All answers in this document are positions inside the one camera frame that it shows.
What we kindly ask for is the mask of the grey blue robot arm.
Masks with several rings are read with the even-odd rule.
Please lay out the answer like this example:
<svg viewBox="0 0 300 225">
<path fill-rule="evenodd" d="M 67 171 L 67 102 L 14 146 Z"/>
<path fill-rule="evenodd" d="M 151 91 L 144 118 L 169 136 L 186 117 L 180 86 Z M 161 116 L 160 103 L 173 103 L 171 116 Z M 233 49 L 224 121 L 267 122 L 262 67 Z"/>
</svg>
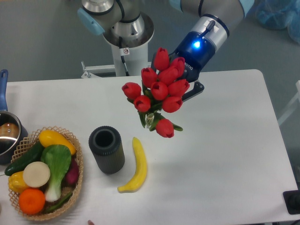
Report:
<svg viewBox="0 0 300 225">
<path fill-rule="evenodd" d="M 252 0 L 172 0 L 170 5 L 183 13 L 199 17 L 191 31 L 170 54 L 183 57 L 183 78 L 194 87 L 183 96 L 188 100 L 200 94 L 204 86 L 198 77 L 231 32 L 247 15 Z M 148 60 L 148 43 L 154 27 L 137 0 L 84 0 L 77 11 L 83 25 L 94 35 L 103 35 L 111 46 L 113 65 L 84 68 L 85 73 L 115 72 L 117 76 L 139 75 L 142 68 L 153 66 Z"/>
</svg>

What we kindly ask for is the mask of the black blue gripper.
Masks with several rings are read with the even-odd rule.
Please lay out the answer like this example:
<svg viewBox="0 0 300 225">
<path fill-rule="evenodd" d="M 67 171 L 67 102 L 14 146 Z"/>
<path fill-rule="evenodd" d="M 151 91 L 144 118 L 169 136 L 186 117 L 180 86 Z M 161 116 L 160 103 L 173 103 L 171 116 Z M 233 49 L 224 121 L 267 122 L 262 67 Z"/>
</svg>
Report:
<svg viewBox="0 0 300 225">
<path fill-rule="evenodd" d="M 182 96 L 182 101 L 187 100 L 201 94 L 204 91 L 204 85 L 197 80 L 199 73 L 207 62 L 214 56 L 215 47 L 209 40 L 202 37 L 200 33 L 189 32 L 178 47 L 169 56 L 171 60 L 178 57 L 185 59 L 183 75 L 180 79 L 186 79 L 189 83 L 194 82 L 192 90 Z M 157 71 L 154 65 L 156 53 L 153 54 L 151 66 L 154 72 Z"/>
</svg>

